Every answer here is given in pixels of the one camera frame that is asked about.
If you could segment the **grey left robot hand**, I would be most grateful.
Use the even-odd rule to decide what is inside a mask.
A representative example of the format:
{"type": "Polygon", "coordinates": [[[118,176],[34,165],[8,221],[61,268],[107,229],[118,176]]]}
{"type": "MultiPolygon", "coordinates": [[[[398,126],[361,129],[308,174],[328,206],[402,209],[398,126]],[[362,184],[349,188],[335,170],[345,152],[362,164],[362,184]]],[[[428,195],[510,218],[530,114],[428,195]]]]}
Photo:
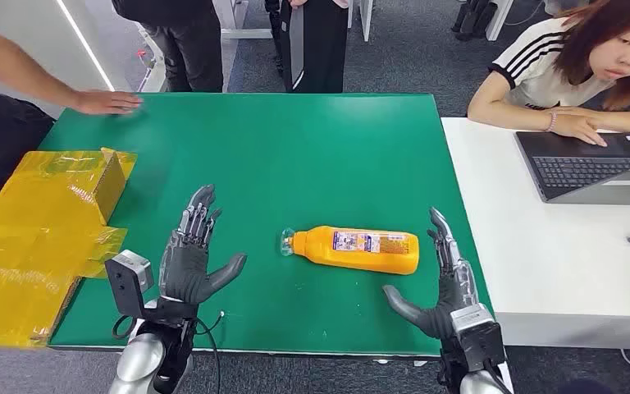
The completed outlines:
{"type": "Polygon", "coordinates": [[[215,186],[201,186],[189,199],[178,227],[171,231],[160,263],[161,296],[200,305],[242,272],[247,254],[237,253],[228,263],[209,272],[209,246],[221,210],[211,211],[215,186]]]}

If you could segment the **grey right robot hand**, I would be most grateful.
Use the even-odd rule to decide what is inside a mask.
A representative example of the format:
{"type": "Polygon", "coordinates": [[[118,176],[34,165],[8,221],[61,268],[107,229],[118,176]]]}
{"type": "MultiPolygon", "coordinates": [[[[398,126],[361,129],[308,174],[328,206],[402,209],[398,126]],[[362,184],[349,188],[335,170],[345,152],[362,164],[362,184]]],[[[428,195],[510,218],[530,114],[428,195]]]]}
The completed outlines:
{"type": "Polygon", "coordinates": [[[434,207],[429,209],[435,226],[427,234],[433,239],[439,264],[438,300],[422,309],[407,301],[392,285],[384,285],[388,305],[428,337],[443,340],[454,335],[451,313],[477,303],[477,289],[471,264],[461,255],[450,225],[434,207]]]}

